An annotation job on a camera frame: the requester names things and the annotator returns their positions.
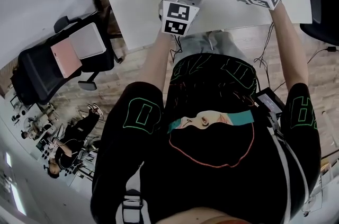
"wire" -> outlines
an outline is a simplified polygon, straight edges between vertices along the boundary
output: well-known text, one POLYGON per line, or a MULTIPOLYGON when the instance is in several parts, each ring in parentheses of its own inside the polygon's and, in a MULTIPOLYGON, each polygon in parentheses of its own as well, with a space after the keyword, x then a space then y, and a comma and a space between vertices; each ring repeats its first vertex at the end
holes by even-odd
POLYGON ((91 150, 90 153, 92 153, 92 152, 94 152, 94 151, 96 151, 96 150, 99 150, 99 148, 96 148, 96 149, 94 149, 94 150, 91 150))
MULTIPOLYGON (((264 66, 264 69, 265 69, 265 72, 266 72, 266 76, 267 76, 267 81, 269 83, 269 87, 271 87, 271 83, 270 83, 270 78, 269 78, 269 65, 267 64, 267 62, 264 60, 264 54, 265 54, 265 50, 267 48, 267 45, 269 44, 269 41, 270 41, 270 38, 271 38, 271 34, 272 34, 272 31, 273 31, 273 28, 274 28, 274 24, 273 22, 271 23, 270 25, 270 28, 269 28, 269 32, 266 36, 266 41, 265 41, 265 44, 264 44, 264 48, 263 48, 263 52, 262 54, 258 57, 258 58, 255 58, 253 60, 254 63, 256 63, 257 61, 260 61, 260 64, 259 64, 259 68, 261 68, 261 65, 264 66)), ((258 86, 259 86, 259 91, 261 91, 260 89, 260 84, 259 84, 259 80, 257 79, 257 82, 258 82, 258 86)))
POLYGON ((172 62, 174 62, 175 56, 177 53, 182 52, 182 48, 181 48, 181 42, 180 42, 180 36, 178 36, 178 39, 176 38, 176 36, 174 36, 175 42, 177 44, 177 46, 179 47, 178 51, 175 51, 173 49, 171 49, 169 52, 171 54, 172 57, 172 62))
POLYGON ((75 139, 75 138, 72 138, 72 139, 70 139, 70 140, 67 140, 63 145, 60 145, 59 147, 62 147, 62 146, 64 146, 64 145, 66 145, 66 143, 69 142, 69 141, 71 141, 71 140, 76 140, 76 141, 78 141, 78 142, 82 142, 82 140, 77 140, 77 139, 75 139))
MULTIPOLYGON (((311 56, 311 58, 308 60, 307 64, 309 64, 309 63, 311 62, 311 60, 312 60, 317 54, 319 54, 320 52, 325 51, 325 50, 329 51, 329 50, 328 50, 328 47, 325 48, 325 49, 322 49, 322 50, 320 50, 320 51, 316 51, 316 52, 311 56)), ((286 83, 286 81, 283 82, 283 83, 281 83, 281 84, 280 84, 273 92, 277 91, 278 88, 280 88, 280 87, 281 87, 283 84, 285 84, 285 83, 286 83)))
POLYGON ((86 137, 86 139, 85 139, 85 142, 87 142, 88 144, 90 144, 94 139, 96 139, 96 138, 99 138, 99 136, 95 136, 95 137, 93 137, 90 141, 88 141, 88 136, 86 137))
POLYGON ((323 157, 322 157, 322 160, 325 159, 325 158, 327 158, 328 156, 331 156, 331 155, 337 153, 338 151, 339 151, 339 149, 338 149, 338 150, 335 150, 335 151, 333 151, 333 152, 331 152, 331 153, 328 154, 328 155, 323 156, 323 157))

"black cable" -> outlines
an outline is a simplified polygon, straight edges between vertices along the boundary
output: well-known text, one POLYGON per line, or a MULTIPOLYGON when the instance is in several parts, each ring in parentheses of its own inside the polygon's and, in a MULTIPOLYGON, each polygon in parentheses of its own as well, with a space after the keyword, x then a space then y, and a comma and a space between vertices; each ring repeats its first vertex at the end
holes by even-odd
POLYGON ((178 36, 178 39, 176 38, 176 36, 174 36, 174 39, 175 39, 175 42, 176 44, 178 45, 179 47, 179 50, 178 51, 174 51, 173 49, 171 49, 169 52, 171 54, 171 57, 172 57, 172 61, 174 62, 174 59, 175 59, 175 55, 179 52, 182 52, 182 48, 181 48, 181 42, 180 42, 180 36, 178 36))
POLYGON ((68 143, 68 142, 71 141, 71 140, 76 140, 76 141, 78 141, 78 142, 82 142, 81 140, 77 140, 77 139, 75 139, 75 138, 72 138, 72 139, 70 139, 70 140, 67 140, 63 145, 60 145, 59 147, 62 147, 62 146, 64 146, 64 145, 66 145, 66 143, 68 143))
MULTIPOLYGON (((322 51, 328 51, 328 52, 336 52, 336 51, 338 51, 336 48, 335 48, 335 50, 334 50, 334 48, 335 47, 333 47, 333 46, 329 46, 329 47, 327 47, 327 48, 325 48, 325 49, 322 49, 322 50, 320 50, 320 51, 316 51, 312 56, 311 56, 311 58, 308 60, 308 62, 307 62, 307 64, 309 64, 310 62, 311 62, 311 60, 317 55, 317 54, 319 54, 320 52, 322 52, 322 51)), ((275 92, 275 91, 277 91, 277 89, 278 88, 280 88, 283 84, 285 84, 286 83, 286 81, 285 82, 283 82, 282 84, 280 84, 273 92, 275 92)))
POLYGON ((333 154, 336 154, 338 151, 339 151, 339 149, 338 149, 338 150, 335 150, 335 151, 333 151, 333 152, 331 152, 331 153, 328 154, 328 155, 323 156, 323 157, 322 157, 322 160, 325 159, 325 158, 327 158, 328 156, 331 156, 331 155, 333 155, 333 154))
POLYGON ((88 142, 88 144, 91 144, 91 142, 96 139, 96 138, 99 138, 98 136, 95 136, 93 137, 90 141, 88 141, 87 139, 89 138, 89 136, 86 137, 85 141, 84 142, 88 142))
MULTIPOLYGON (((267 76, 267 81, 269 83, 269 87, 271 87, 270 78, 269 78, 269 66, 268 66, 267 62, 265 61, 265 59, 264 59, 264 54, 265 54, 265 50, 267 48, 267 45, 269 44, 273 28, 274 28, 274 24, 272 22, 271 25, 270 25, 270 28, 269 28, 269 32, 268 32, 268 34, 266 36, 266 41, 265 41, 265 44, 264 44, 264 48, 263 48, 262 54, 258 58, 255 58, 253 60, 254 63, 256 63, 257 61, 260 61, 259 68, 261 68, 261 65, 264 66, 264 69, 265 69, 265 72, 266 72, 266 76, 267 76)), ((261 91, 258 78, 257 78, 257 82, 258 82, 258 86, 259 86, 259 91, 261 91)))

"cartoon face print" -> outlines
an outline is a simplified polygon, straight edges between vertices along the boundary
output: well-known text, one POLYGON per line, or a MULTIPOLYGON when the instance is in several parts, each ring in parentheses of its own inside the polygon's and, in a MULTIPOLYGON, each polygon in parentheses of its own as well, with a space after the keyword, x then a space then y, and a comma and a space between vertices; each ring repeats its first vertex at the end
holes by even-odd
POLYGON ((183 129, 187 126, 193 125, 203 130, 206 129, 209 125, 217 122, 233 125, 231 119, 226 113, 207 110, 200 112, 195 118, 183 117, 177 129, 183 129))

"electronic device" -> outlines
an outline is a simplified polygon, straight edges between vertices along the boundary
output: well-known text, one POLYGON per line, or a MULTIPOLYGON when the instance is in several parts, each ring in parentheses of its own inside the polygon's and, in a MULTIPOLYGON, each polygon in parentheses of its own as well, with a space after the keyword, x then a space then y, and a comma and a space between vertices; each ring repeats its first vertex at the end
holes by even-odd
POLYGON ((274 112, 280 117, 285 108, 285 104, 279 97, 268 87, 256 94, 255 102, 265 112, 274 112))

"legs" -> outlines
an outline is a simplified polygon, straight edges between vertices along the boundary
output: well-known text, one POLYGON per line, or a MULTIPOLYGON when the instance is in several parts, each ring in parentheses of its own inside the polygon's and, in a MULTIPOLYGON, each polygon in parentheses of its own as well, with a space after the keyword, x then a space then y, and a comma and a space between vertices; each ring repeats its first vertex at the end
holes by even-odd
POLYGON ((182 52, 175 55, 174 65, 181 59, 196 53, 217 53, 248 62, 246 56, 234 44, 229 32, 213 31, 179 38, 182 52))
POLYGON ((93 128, 97 124, 100 116, 93 113, 90 110, 90 113, 84 119, 78 121, 73 127, 73 134, 76 135, 76 139, 85 140, 87 136, 92 132, 93 128))

